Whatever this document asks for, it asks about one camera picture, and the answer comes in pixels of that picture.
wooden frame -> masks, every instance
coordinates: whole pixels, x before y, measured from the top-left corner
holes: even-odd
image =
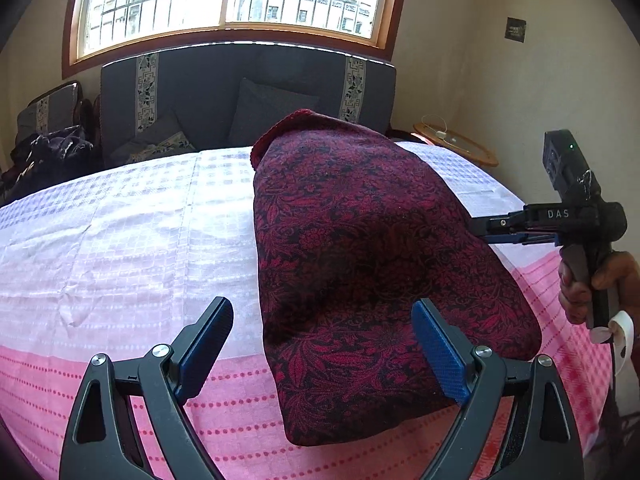
[[[274,28],[273,23],[235,23],[233,28],[225,24],[218,28],[201,28],[167,32],[131,40],[114,47],[99,50],[79,59],[79,33],[82,24],[82,0],[68,0],[66,4],[65,27],[62,37],[62,77],[69,78],[82,70],[101,66],[118,59],[138,56],[145,52],[185,46],[190,44],[216,43],[223,41],[267,41],[273,43],[294,43],[319,48],[330,48],[349,54],[372,57],[384,61],[391,60],[396,45],[396,34],[404,0],[385,0],[373,40],[363,40],[348,34],[330,30],[287,26],[283,30]]]

finger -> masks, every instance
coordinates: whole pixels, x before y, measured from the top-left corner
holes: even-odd
[[[628,276],[636,269],[636,261],[629,253],[612,253],[593,275],[591,285],[596,290],[611,288],[617,280]]]
[[[574,280],[574,274],[564,260],[560,262],[560,266],[558,267],[558,276],[560,276],[560,281],[565,285],[571,285],[571,282]]]
[[[591,291],[585,283],[573,282],[569,286],[561,283],[560,290],[571,303],[589,303],[591,301]]]
[[[571,303],[562,292],[558,294],[558,301],[560,302],[562,308],[564,308],[566,318],[571,324],[579,325],[581,323],[584,323],[584,321],[587,319],[586,305],[576,305]]]

white tape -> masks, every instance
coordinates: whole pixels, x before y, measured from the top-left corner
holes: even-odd
[[[592,343],[604,343],[613,335],[614,360],[612,363],[616,375],[631,357],[634,344],[634,322],[624,310],[620,310],[609,321],[609,327],[597,326],[589,331]]]

sofa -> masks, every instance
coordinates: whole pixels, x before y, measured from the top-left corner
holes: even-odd
[[[105,167],[145,160],[150,150],[251,146],[299,108],[384,133],[395,84],[390,64],[290,44],[202,44],[119,60],[102,69]]]

side table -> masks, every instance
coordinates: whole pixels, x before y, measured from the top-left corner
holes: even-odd
[[[498,165],[498,159],[493,152],[451,129],[442,132],[442,126],[416,123],[414,136],[428,144],[447,148],[476,166],[495,168]]]

